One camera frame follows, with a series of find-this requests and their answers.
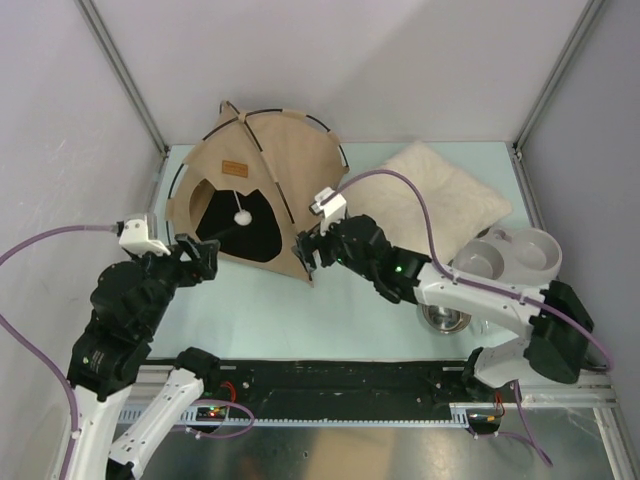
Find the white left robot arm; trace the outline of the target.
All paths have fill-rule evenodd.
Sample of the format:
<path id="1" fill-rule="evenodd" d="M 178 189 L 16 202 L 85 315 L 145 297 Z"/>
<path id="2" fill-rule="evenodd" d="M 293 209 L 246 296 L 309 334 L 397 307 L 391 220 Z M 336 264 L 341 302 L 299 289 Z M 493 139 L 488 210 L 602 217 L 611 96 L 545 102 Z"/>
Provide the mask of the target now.
<path id="1" fill-rule="evenodd" d="M 187 234 L 175 240 L 167 246 L 122 237 L 128 260 L 106 268 L 90 296 L 91 319 L 73 346 L 67 373 L 78 413 L 74 449 L 62 469 L 69 479 L 139 478 L 182 412 L 221 389 L 219 358 L 190 347 L 132 428 L 112 439 L 177 289 L 210 281 L 218 271 L 219 241 L 199 243 Z"/>

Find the tan fabric pet tent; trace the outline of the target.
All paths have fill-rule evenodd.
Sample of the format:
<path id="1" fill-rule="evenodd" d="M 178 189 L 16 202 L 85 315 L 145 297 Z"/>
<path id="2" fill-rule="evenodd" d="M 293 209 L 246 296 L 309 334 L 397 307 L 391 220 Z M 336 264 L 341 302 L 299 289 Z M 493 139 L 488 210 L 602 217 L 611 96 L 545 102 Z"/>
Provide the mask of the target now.
<path id="1" fill-rule="evenodd" d="M 174 233 L 219 241 L 225 260 L 312 281 L 293 253 L 296 237 L 316 223 L 315 195 L 349 171 L 330 127 L 302 112 L 225 101 L 180 168 L 165 204 Z"/>

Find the cream fluffy cushion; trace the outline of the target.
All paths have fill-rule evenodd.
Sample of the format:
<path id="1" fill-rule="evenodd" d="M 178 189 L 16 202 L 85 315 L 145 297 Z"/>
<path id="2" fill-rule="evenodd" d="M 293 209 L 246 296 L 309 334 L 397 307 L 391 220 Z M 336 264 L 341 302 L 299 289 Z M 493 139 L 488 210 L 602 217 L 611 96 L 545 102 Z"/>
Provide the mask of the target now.
<path id="1" fill-rule="evenodd" d="M 510 201 L 427 144 L 415 142 L 381 167 L 406 177 L 429 213 L 436 255 L 450 262 L 481 231 L 512 213 Z M 414 191 L 390 175 L 372 175 L 342 192 L 352 216 L 375 220 L 395 246 L 429 255 L 423 212 Z"/>

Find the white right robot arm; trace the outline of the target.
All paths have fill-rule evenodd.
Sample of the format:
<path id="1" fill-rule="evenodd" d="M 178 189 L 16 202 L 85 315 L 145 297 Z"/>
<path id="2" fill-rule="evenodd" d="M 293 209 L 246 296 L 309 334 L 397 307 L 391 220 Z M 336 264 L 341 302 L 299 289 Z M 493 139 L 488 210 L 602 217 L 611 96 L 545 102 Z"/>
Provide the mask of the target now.
<path id="1" fill-rule="evenodd" d="M 566 283 L 518 288 L 463 277 L 427 255 L 392 245 L 366 215 L 333 223 L 327 230 L 315 226 L 304 231 L 292 250 L 307 272 L 338 263 L 371 282 L 391 303 L 443 307 L 514 333 L 514 339 L 478 347 L 468 358 L 462 388 L 473 400 L 486 400 L 516 380 L 579 380 L 594 322 Z"/>

